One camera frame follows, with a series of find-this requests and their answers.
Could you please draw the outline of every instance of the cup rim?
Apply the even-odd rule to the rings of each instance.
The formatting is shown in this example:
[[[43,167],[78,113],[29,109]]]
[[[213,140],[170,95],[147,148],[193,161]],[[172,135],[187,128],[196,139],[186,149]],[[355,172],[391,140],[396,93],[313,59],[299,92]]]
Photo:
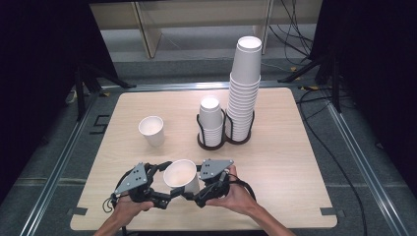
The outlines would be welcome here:
[[[141,125],[144,124],[147,120],[153,119],[153,118],[156,118],[156,120],[158,120],[160,122],[160,128],[157,130],[157,132],[154,132],[153,134],[146,134],[143,131],[143,129],[141,129]],[[163,120],[159,116],[147,116],[147,117],[145,117],[144,119],[141,120],[141,122],[138,125],[138,129],[139,129],[139,132],[142,135],[144,135],[144,136],[152,136],[152,135],[155,135],[155,134],[159,133],[163,129]]]
[[[213,108],[207,108],[207,107],[203,106],[203,101],[208,99],[208,98],[213,98],[217,102],[217,105]],[[203,109],[206,112],[214,112],[214,111],[216,111],[217,109],[220,108],[220,99],[218,99],[218,97],[215,96],[215,95],[205,95],[200,100],[200,108]]]
[[[254,47],[244,46],[243,41],[251,39],[252,41],[256,42],[257,45]],[[262,49],[262,41],[255,36],[243,36],[237,40],[237,47],[244,52],[257,52]]]

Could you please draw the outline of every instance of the black cable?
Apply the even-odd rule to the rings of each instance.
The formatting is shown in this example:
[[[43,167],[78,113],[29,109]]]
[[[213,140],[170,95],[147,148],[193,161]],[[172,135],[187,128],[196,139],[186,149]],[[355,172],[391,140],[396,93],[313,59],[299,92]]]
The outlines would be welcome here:
[[[323,146],[323,148],[325,148],[325,150],[328,152],[328,154],[331,156],[331,158],[333,159],[333,161],[336,163],[337,167],[339,168],[340,172],[343,174],[343,177],[346,179],[347,183],[349,184],[350,188],[352,189],[356,200],[358,201],[358,205],[359,208],[361,209],[361,216],[362,216],[362,223],[363,223],[363,227],[364,227],[364,235],[368,235],[368,230],[367,230],[367,224],[366,224],[366,217],[365,217],[365,211],[364,211],[364,207],[362,204],[362,201],[359,197],[358,192],[356,191],[355,187],[353,186],[352,182],[350,181],[350,179],[348,178],[346,172],[344,171],[344,169],[342,168],[342,166],[340,165],[340,163],[337,161],[336,157],[334,156],[334,154],[329,150],[329,148],[325,145],[325,143],[319,138],[319,136],[314,132],[313,128],[310,126],[308,120],[306,119],[306,115],[303,111],[302,108],[302,103],[303,103],[303,98],[309,94],[310,92],[315,91],[315,90],[309,90],[306,93],[304,93],[301,98],[300,98],[300,113],[303,116],[303,118],[305,119],[305,123],[307,125],[307,127],[310,129],[310,131],[312,132],[313,136],[319,141],[319,143]]]
[[[278,38],[279,41],[281,41],[283,44],[285,44],[285,46],[289,46],[292,49],[298,51],[299,53],[303,54],[304,56],[308,56],[308,54],[306,54],[305,52],[301,51],[300,49],[298,49],[297,47],[291,45],[290,43],[288,43],[286,40],[282,39],[280,36],[278,36],[278,34],[276,34],[276,32],[272,29],[271,26],[269,26],[269,29],[272,31],[272,33],[276,36],[276,38]]]
[[[307,42],[303,39],[303,37],[304,37],[304,36],[301,36],[302,34],[301,34],[301,32],[299,31],[299,29],[298,29],[298,24],[297,24],[297,15],[296,15],[296,12],[295,12],[295,5],[296,5],[296,2],[295,2],[295,0],[293,0],[293,1],[292,1],[292,15],[289,13],[288,8],[286,7],[286,5],[285,5],[285,3],[283,2],[283,0],[281,0],[281,3],[282,3],[282,6],[284,7],[284,9],[285,9],[285,11],[286,11],[286,13],[287,13],[287,15],[288,15],[288,18],[290,19],[290,27],[288,28],[288,32],[286,33],[285,42],[287,42],[287,40],[288,40],[288,37],[289,37],[290,32],[291,32],[291,29],[295,29],[295,31],[296,31],[296,32],[300,35],[300,37],[299,37],[299,38],[300,38],[301,44],[303,45],[304,50],[306,51],[306,53],[302,53],[302,54],[304,54],[304,55],[306,55],[306,56],[308,57],[309,52],[307,52],[306,46],[307,46],[307,48],[309,48],[309,50],[310,50],[310,51],[311,51],[311,47],[310,47],[310,46],[307,44]],[[285,53],[285,58],[286,58],[286,59],[287,59],[287,61],[289,61],[290,63],[295,64],[295,65],[304,66],[304,65],[302,65],[302,64],[295,63],[295,62],[293,62],[293,61],[289,60],[289,58],[288,58],[288,56],[287,56],[287,52],[286,52],[286,46],[284,47],[284,53]]]
[[[279,25],[276,25],[277,27],[278,27],[278,29],[281,31],[281,32],[283,32],[283,33],[287,33],[286,31],[284,31]],[[310,39],[310,38],[308,38],[308,37],[305,37],[305,36],[303,36],[303,35],[295,35],[295,34],[289,34],[289,36],[292,36],[292,37],[296,37],[296,38],[303,38],[304,40],[307,40],[307,41],[309,41],[309,42],[313,42],[313,40],[312,39]]]

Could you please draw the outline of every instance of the black curtain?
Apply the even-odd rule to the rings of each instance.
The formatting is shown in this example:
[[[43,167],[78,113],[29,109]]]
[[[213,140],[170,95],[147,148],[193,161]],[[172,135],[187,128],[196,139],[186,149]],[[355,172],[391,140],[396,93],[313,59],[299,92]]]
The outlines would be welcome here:
[[[117,78],[87,2],[1,1],[0,202],[65,107],[83,63]]]

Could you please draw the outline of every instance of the wooden table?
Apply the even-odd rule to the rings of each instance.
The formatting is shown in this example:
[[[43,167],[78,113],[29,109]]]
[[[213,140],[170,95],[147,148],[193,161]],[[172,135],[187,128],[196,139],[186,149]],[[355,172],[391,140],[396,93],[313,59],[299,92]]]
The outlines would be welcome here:
[[[332,207],[319,166],[300,114],[288,88],[260,88],[252,137],[242,146],[226,143],[218,150],[204,150],[197,143],[200,100],[215,94],[227,108],[228,89],[124,93],[120,96],[95,158],[78,207],[86,215],[74,215],[74,230],[96,230],[110,215],[102,203],[114,191],[120,177],[139,162],[159,164],[167,160],[233,159],[239,177],[254,189],[258,202],[289,228],[330,228],[335,215],[322,215]],[[140,121],[157,115],[164,120],[165,144],[151,147],[138,131]],[[163,173],[156,173],[152,187],[169,193]],[[199,208],[183,198],[168,209],[152,208],[137,216],[128,229],[136,230],[252,230],[251,218],[225,208]]]

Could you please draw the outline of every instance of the white paper cup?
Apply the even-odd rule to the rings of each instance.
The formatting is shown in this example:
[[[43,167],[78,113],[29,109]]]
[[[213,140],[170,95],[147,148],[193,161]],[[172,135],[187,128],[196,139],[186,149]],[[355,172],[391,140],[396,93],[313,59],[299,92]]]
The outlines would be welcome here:
[[[259,77],[258,81],[251,85],[242,85],[233,80],[232,74],[230,73],[230,86],[238,89],[257,89],[261,82],[261,76]]]
[[[203,129],[213,130],[223,123],[223,113],[220,108],[220,101],[214,96],[206,96],[200,105],[200,123]]]
[[[213,112],[220,109],[220,101],[213,95],[203,97],[200,102],[200,109],[206,112]]]
[[[200,191],[196,164],[188,159],[172,162],[163,172],[163,181],[172,189],[185,186],[184,193],[196,195]]]
[[[153,147],[159,147],[165,141],[163,133],[163,121],[158,116],[149,116],[139,123],[139,132]]]
[[[257,37],[238,40],[231,75],[241,85],[256,83],[261,75],[262,42]]]

